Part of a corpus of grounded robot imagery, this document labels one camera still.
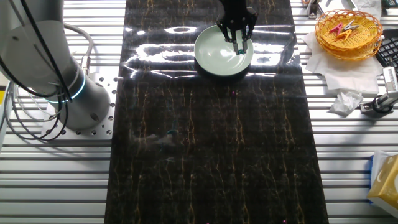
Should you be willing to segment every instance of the wicker basket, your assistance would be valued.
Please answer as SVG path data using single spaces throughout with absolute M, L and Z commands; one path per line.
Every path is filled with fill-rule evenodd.
M 336 38 L 337 32 L 330 32 L 340 22 L 345 27 L 352 20 L 352 26 L 359 27 L 353 30 L 346 40 L 344 36 Z M 315 36 L 321 47 L 343 60 L 363 60 L 372 57 L 379 50 L 381 35 L 382 25 L 379 20 L 359 11 L 328 11 L 318 18 L 315 26 Z

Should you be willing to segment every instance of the marble tabletop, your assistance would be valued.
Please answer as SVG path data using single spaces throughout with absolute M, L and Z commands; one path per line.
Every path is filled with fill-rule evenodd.
M 219 0 L 127 1 L 105 223 L 328 223 L 289 0 L 248 6 L 254 58 L 221 79 L 193 53 Z

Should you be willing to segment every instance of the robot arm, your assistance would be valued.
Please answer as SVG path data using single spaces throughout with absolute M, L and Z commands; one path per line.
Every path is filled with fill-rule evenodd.
M 258 13 L 251 7 L 246 7 L 246 0 L 220 0 L 224 6 L 225 15 L 217 21 L 217 26 L 224 34 L 225 41 L 233 43 L 234 50 L 239 55 L 236 32 L 242 32 L 243 53 L 248 49 L 247 41 L 251 38 Z
M 54 108 L 68 103 L 68 119 L 66 109 L 59 115 L 69 129 L 93 127 L 108 113 L 108 92 L 69 53 L 63 0 L 0 0 L 0 71 Z

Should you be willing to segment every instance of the white tissue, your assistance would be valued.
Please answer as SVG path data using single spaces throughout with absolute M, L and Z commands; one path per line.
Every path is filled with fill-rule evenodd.
M 348 89 L 360 93 L 377 94 L 377 76 L 383 67 L 375 57 L 358 62 L 335 58 L 323 50 L 313 32 L 303 38 L 312 49 L 312 57 L 305 67 L 307 70 L 325 76 L 329 90 Z
M 353 0 L 356 10 L 367 12 L 372 16 L 381 18 L 381 1 L 380 0 Z
M 337 94 L 335 103 L 331 106 L 330 112 L 342 116 L 348 116 L 362 102 L 362 94 L 357 91 L 341 90 Z

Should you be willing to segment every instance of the white bowl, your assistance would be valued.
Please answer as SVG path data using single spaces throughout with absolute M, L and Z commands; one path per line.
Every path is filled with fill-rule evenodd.
M 236 40 L 239 49 L 243 49 L 240 31 L 236 33 Z M 218 26 L 204 30 L 195 42 L 195 58 L 198 64 L 214 75 L 230 76 L 242 72 L 250 65 L 253 54 L 253 42 L 249 39 L 246 54 L 236 55 L 233 44 L 225 41 Z

